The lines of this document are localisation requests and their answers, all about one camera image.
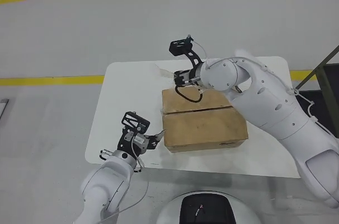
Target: gray floor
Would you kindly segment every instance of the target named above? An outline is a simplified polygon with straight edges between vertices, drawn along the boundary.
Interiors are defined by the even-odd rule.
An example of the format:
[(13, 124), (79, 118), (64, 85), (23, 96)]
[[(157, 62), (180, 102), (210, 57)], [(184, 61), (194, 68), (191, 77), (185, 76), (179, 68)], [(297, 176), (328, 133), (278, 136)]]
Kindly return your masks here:
[[(79, 186), (97, 165), (85, 161), (100, 85), (0, 87), (9, 104), (0, 121), (0, 224), (72, 223), (83, 203)], [(134, 175), (121, 208), (141, 204), (118, 223), (155, 223), (174, 197), (218, 190), (249, 204), (263, 223), (338, 223), (300, 179), (146, 169)]]

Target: yellow line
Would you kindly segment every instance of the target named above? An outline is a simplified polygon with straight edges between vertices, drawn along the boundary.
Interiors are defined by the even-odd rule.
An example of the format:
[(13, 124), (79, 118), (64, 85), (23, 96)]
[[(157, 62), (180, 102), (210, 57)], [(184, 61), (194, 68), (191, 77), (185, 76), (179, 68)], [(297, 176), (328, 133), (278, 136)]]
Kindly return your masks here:
[[(291, 80), (301, 81), (311, 71), (290, 71)], [(40, 77), (40, 78), (0, 78), (0, 86), (51, 86), (102, 84), (104, 76)]]
[(7, 4), (12, 2), (23, 2), (25, 0), (0, 0), (0, 4)]
[[(312, 70), (290, 71), (290, 77), (293, 81), (302, 81)], [(316, 76), (311, 77), (310, 80), (317, 80)]]

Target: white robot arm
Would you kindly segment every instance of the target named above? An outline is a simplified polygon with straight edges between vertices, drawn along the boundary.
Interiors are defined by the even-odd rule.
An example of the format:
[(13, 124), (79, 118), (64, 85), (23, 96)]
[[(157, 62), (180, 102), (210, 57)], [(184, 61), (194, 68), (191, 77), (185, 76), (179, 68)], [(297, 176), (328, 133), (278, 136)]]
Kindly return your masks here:
[[(235, 57), (201, 63), (193, 60), (192, 38), (171, 43), (173, 55), (186, 54), (194, 68), (175, 73), (176, 87), (197, 85), (221, 91), (243, 117), (275, 137), (292, 155), (310, 191), (331, 208), (339, 207), (339, 139), (308, 117), (288, 87), (255, 57), (238, 50)], [(251, 78), (249, 89), (234, 90)]]
[(105, 162), (89, 173), (81, 185), (84, 209), (74, 224), (97, 224), (120, 213), (116, 210), (129, 189), (132, 174), (141, 172), (134, 171), (138, 156), (154, 150), (164, 135), (164, 131), (145, 135), (150, 122), (135, 112), (127, 112), (122, 124), (125, 127), (117, 150), (101, 150), (99, 157)]

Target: cardboard box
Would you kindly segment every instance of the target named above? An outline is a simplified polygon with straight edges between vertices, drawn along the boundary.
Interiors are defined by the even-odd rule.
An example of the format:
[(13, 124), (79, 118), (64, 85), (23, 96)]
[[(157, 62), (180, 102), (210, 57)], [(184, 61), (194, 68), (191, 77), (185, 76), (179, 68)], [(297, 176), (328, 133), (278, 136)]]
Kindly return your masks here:
[[(198, 99), (195, 87), (180, 88)], [(225, 96), (206, 90), (199, 103), (179, 96), (174, 89), (162, 91), (164, 145), (171, 152), (209, 150), (240, 146), (248, 139), (247, 123)]]

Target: white tabletop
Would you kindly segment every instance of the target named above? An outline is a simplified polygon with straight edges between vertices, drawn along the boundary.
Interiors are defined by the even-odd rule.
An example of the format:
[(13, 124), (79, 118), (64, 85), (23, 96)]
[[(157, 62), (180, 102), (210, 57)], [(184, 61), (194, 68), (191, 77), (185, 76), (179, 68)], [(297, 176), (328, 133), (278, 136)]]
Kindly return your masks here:
[[(288, 64), (281, 57), (258, 57), (291, 86)], [(101, 149), (114, 151), (122, 134), (121, 120), (136, 111), (150, 121), (146, 134), (162, 130), (162, 90), (174, 87), (169, 72), (190, 69), (189, 60), (121, 62), (108, 66), (88, 139), (85, 158), (101, 164)], [(251, 81), (239, 87), (246, 90)], [(271, 135), (248, 123), (249, 139), (236, 148), (170, 153), (163, 140), (141, 155), (146, 167), (299, 178), (293, 158)]]

